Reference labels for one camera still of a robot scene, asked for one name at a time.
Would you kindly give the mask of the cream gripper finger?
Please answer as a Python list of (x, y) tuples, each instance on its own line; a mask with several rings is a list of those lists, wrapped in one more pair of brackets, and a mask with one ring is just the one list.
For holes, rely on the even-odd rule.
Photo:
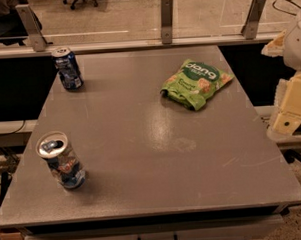
[(273, 112), (267, 128), (268, 138), (277, 141), (292, 136), (301, 125), (301, 71), (289, 80), (280, 79)]

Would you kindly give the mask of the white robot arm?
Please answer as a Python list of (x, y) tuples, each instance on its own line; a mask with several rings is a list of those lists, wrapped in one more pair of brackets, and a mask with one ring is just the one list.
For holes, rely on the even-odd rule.
[(291, 79), (280, 79), (276, 87), (267, 129), (274, 141), (286, 140), (301, 125), (301, 9), (288, 26), (262, 50), (268, 57), (282, 56), (284, 64), (296, 71)]

